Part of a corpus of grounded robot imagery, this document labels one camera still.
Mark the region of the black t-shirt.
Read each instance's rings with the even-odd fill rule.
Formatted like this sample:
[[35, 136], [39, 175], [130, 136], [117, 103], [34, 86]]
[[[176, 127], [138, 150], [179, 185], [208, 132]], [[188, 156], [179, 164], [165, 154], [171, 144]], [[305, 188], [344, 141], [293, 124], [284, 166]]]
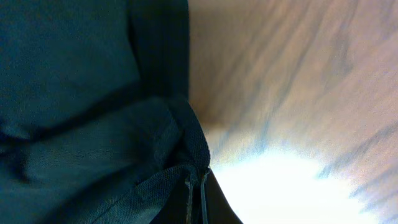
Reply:
[[150, 223], [210, 152], [186, 1], [1, 1], [1, 222]]

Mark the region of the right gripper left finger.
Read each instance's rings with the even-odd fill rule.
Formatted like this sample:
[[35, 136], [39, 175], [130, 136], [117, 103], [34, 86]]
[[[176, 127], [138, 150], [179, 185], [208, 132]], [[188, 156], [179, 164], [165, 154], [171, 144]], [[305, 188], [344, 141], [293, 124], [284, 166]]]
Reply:
[[174, 185], [165, 205], [150, 224], [191, 224], [193, 187], [188, 177]]

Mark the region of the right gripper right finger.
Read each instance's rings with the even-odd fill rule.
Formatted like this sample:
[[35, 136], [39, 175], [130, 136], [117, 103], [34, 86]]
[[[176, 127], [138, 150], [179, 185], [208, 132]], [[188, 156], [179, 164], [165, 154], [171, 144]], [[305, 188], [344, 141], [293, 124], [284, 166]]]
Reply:
[[202, 177], [200, 191], [203, 224], [243, 224], [230, 207], [210, 168]]

